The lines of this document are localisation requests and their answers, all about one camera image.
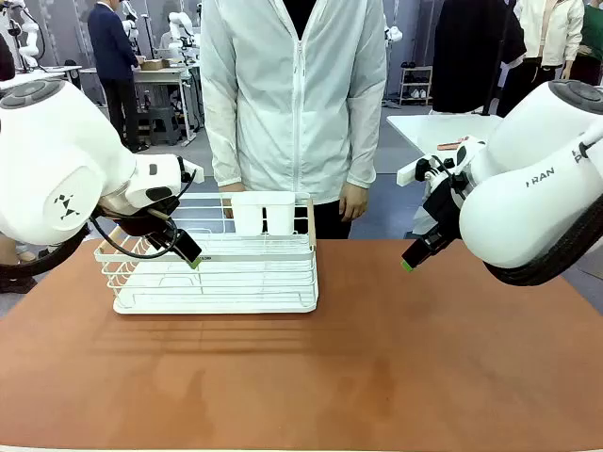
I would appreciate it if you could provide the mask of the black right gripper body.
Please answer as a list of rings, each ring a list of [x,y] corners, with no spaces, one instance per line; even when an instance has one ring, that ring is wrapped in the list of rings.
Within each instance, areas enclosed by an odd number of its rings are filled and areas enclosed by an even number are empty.
[[[461,238],[461,208],[453,199],[454,194],[450,179],[445,179],[424,201],[423,208],[435,220],[435,225],[423,235],[423,240],[428,246],[448,246],[452,241]]]

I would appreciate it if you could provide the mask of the person's right hand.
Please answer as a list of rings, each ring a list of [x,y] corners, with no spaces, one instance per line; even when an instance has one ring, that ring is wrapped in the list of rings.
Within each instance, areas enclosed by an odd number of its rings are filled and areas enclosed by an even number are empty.
[[[228,193],[238,193],[245,191],[246,188],[242,183],[234,183],[227,186],[220,186],[219,193],[221,195],[222,212],[226,218],[234,217],[231,199],[227,197]]]

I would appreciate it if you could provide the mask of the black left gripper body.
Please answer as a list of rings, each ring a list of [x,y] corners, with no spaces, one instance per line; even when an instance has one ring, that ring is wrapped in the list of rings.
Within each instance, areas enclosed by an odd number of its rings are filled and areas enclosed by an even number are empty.
[[[171,218],[179,204],[179,200],[156,202],[133,216],[121,218],[120,226],[129,235],[144,237],[156,251],[182,252],[184,232]]]

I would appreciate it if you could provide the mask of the person's left hand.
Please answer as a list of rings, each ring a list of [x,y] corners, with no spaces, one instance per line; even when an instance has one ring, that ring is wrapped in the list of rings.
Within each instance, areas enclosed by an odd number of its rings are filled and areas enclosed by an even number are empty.
[[[339,214],[344,222],[360,218],[368,207],[368,189],[346,182],[339,196]]]

